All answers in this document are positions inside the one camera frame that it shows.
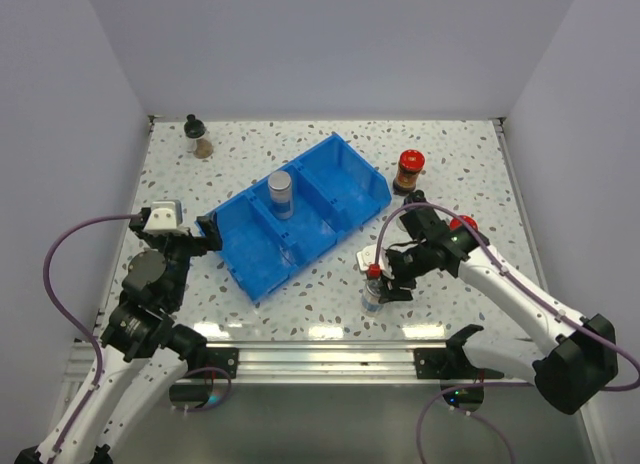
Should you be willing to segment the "silver-lid blue-label spice jar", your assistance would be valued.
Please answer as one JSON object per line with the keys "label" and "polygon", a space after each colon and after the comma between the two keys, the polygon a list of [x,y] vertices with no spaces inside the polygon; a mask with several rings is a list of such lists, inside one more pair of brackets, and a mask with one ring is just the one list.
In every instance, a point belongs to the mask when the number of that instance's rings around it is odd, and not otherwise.
{"label": "silver-lid blue-label spice jar", "polygon": [[274,215],[278,219],[289,219],[293,208],[293,180],[285,171],[273,172],[267,180]]}

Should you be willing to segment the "silver-lid shaker jar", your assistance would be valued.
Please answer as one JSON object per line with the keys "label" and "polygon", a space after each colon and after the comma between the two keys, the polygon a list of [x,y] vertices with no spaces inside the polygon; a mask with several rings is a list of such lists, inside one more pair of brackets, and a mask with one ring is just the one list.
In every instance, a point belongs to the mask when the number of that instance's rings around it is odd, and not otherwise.
{"label": "silver-lid shaker jar", "polygon": [[361,296],[361,304],[365,314],[375,316],[384,309],[383,291],[384,283],[381,279],[366,280]]}

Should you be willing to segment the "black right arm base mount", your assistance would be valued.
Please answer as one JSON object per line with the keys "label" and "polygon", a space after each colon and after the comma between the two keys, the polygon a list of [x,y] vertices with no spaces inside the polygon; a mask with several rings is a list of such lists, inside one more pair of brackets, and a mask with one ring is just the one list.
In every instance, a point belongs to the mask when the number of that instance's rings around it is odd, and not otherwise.
{"label": "black right arm base mount", "polygon": [[413,350],[416,378],[419,380],[450,379],[452,361],[446,347],[421,347]]}

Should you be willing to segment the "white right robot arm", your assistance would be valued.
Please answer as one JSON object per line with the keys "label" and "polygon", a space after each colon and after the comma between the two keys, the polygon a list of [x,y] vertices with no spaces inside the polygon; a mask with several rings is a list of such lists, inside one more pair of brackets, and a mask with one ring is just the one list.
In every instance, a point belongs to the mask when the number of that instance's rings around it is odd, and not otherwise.
{"label": "white right robot arm", "polygon": [[534,386],[567,415],[608,389],[619,370],[614,325],[553,298],[502,257],[473,220],[445,220],[443,211],[426,202],[395,211],[411,239],[404,251],[376,246],[372,261],[362,265],[370,302],[410,301],[418,278],[444,271],[488,298],[526,337],[501,341],[469,324],[447,339],[442,378],[497,371]]}

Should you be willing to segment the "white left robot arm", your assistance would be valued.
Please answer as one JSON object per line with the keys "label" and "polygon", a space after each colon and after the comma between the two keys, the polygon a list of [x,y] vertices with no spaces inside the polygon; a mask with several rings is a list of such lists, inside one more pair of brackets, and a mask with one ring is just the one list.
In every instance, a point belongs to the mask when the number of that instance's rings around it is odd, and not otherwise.
{"label": "white left robot arm", "polygon": [[141,419],[183,377],[223,378],[207,340],[178,324],[192,258],[222,249],[217,216],[197,218],[201,233],[182,224],[177,201],[158,201],[127,215],[146,249],[129,263],[119,302],[99,337],[91,369],[50,434],[22,450],[19,463],[111,463]]}

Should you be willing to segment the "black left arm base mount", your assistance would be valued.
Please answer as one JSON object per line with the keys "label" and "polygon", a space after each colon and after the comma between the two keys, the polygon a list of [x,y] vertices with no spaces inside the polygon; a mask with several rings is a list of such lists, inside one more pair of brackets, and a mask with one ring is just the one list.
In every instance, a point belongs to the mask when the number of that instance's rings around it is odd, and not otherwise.
{"label": "black left arm base mount", "polygon": [[207,346],[200,364],[203,367],[215,367],[225,371],[235,379],[239,365],[240,350],[236,347]]}

